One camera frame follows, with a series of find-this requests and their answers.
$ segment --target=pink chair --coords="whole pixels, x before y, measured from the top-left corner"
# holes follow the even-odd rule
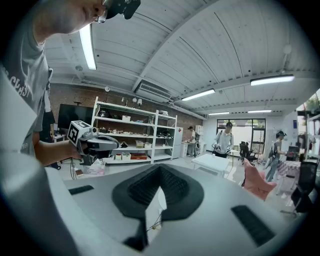
[[[244,188],[263,201],[277,185],[275,182],[267,182],[266,174],[263,171],[259,172],[246,158],[244,159],[244,175],[244,184],[242,184]]]

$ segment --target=refrigerator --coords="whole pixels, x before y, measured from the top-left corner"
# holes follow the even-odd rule
[[[176,127],[174,132],[174,145],[172,158],[179,158],[181,152],[181,142],[184,129],[182,127]]]

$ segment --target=air conditioner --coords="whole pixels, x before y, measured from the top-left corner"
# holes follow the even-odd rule
[[[163,89],[161,90],[155,86],[145,83],[140,84],[136,91],[136,95],[159,103],[167,103],[171,99],[171,95],[167,92],[164,92]]]

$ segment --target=television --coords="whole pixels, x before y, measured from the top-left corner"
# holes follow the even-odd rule
[[[93,107],[61,104],[59,109],[58,127],[69,129],[71,121],[78,120],[91,125],[93,111]]]

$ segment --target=person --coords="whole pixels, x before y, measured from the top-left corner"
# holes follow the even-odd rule
[[[190,130],[192,132],[191,134],[191,139],[190,139],[190,143],[191,143],[191,152],[189,154],[189,157],[197,157],[198,153],[197,153],[197,147],[196,147],[196,132],[194,130],[194,128],[192,126],[190,126],[188,128],[188,130]]]
[[[227,158],[234,146],[234,136],[231,133],[232,123],[227,122],[224,131],[220,131],[215,136],[212,144],[212,153],[220,158]]]
[[[44,166],[66,158],[81,158],[68,140],[40,141],[44,95],[53,72],[46,60],[46,39],[54,34],[75,33],[103,16],[105,10],[101,0],[41,0],[18,25],[4,53],[0,67],[37,114],[20,151],[35,156]]]
[[[51,110],[49,93],[48,93],[49,91],[50,91],[50,83],[48,82],[46,91],[44,92],[44,114],[42,119],[42,131],[39,132],[39,139],[42,142],[53,143],[55,140],[55,130],[54,130],[55,117]],[[61,169],[61,166],[59,166],[57,162],[54,162],[49,166],[57,170]]]
[[[274,178],[276,170],[278,169],[278,162],[279,162],[280,156],[287,154],[287,152],[281,151],[282,140],[285,137],[285,133],[281,130],[276,134],[275,137],[276,137],[276,141],[274,145],[271,147],[272,150],[270,152],[271,154],[270,157],[273,157],[273,161],[271,163],[271,169],[265,177],[265,180],[268,182],[271,182]]]

